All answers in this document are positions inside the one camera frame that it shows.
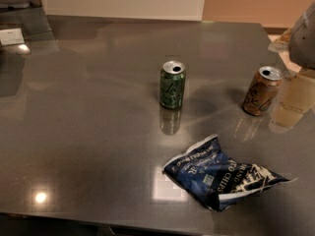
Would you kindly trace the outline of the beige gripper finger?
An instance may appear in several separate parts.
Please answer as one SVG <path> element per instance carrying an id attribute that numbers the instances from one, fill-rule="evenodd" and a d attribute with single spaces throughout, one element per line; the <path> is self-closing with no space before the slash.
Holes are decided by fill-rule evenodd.
<path id="1" fill-rule="evenodd" d="M 271 110 L 269 128 L 276 134 L 292 129 L 315 106 L 315 71 L 301 69 L 283 79 L 276 102 Z"/>
<path id="2" fill-rule="evenodd" d="M 269 44 L 268 49 L 277 53 L 288 51 L 290 37 L 291 29 L 286 29 L 278 38 Z"/>

